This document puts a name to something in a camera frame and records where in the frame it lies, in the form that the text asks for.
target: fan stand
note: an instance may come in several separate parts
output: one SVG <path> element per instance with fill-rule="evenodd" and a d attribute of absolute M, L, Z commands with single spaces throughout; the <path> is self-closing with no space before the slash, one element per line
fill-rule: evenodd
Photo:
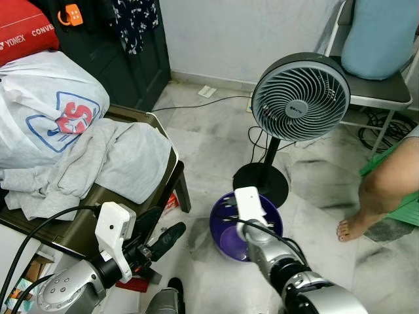
<path fill-rule="evenodd" d="M 285 203 L 289 192 L 287 179 L 272 166 L 280 142 L 275 137 L 271 139 L 263 164 L 254 162 L 241 167 L 233 176 L 233 189 L 256 186 L 259 194 L 277 208 Z"/>

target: light blue pillow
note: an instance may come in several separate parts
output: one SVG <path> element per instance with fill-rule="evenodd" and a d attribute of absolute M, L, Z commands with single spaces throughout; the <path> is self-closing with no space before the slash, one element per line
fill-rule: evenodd
<path fill-rule="evenodd" d="M 342 50 L 347 72 L 384 80 L 410 58 L 419 0 L 356 0 L 352 28 Z"/>

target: electric fan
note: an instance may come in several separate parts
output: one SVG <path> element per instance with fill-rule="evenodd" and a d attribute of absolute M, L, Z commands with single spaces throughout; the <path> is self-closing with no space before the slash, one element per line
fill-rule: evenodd
<path fill-rule="evenodd" d="M 313 52 L 286 56 L 272 64 L 253 92 L 252 112 L 272 136 L 264 163 L 241 167 L 233 188 L 256 186 L 276 207 L 288 196 L 288 183 L 272 166 L 280 141 L 307 141 L 326 134 L 343 118 L 350 102 L 344 72 L 332 59 Z"/>

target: fan base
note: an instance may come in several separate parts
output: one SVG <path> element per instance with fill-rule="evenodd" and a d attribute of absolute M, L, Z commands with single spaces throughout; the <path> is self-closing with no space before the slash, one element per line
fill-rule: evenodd
<path fill-rule="evenodd" d="M 285 203 L 288 197 L 288 182 L 284 175 L 270 166 L 268 177 L 258 186 L 264 164 L 255 162 L 241 167 L 233 176 L 233 189 L 256 186 L 259 194 L 270 200 L 277 208 Z"/>

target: purple bucket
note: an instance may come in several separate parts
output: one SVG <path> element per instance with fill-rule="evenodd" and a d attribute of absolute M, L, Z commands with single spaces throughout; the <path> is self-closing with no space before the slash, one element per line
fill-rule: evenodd
<path fill-rule="evenodd" d="M 223 199 L 231 197 L 234 197 L 234 192 L 225 194 L 217 203 L 215 203 L 211 215 L 209 216 L 209 229 L 211 230 L 211 235 L 215 244 L 217 244 L 221 252 L 240 262 L 250 262 L 247 257 L 246 242 L 237 234 L 236 222 L 223 221 L 223 219 L 217 217 L 217 215 L 234 216 L 238 214 L 237 207 L 225 207 L 226 204 L 223 205 Z M 279 236 L 282 236 L 282 220 L 275 205 L 262 195 L 259 195 L 259 198 L 261 200 L 262 208 L 266 213 L 264 218 L 269 223 L 273 223 L 273 231 Z"/>

